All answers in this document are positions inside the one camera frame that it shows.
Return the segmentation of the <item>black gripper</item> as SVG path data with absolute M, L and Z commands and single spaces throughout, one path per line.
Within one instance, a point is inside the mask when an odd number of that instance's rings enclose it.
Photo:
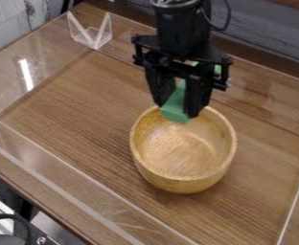
M 144 65 L 146 49 L 158 56 L 162 66 L 144 66 L 145 79 L 153 102 L 158 107 L 174 91 L 174 77 L 164 67 L 172 67 L 173 60 L 192 60 L 200 64 L 220 66 L 221 71 L 211 74 L 213 88 L 224 90 L 228 81 L 231 57 L 211 45 L 211 31 L 223 32 L 231 20 L 231 6 L 224 0 L 224 24 L 217 26 L 211 20 L 211 0 L 149 0 L 156 17 L 156 34 L 134 35 L 134 64 Z M 208 78 L 191 75 L 187 78 L 184 109 L 188 117 L 195 118 L 208 105 L 212 82 Z

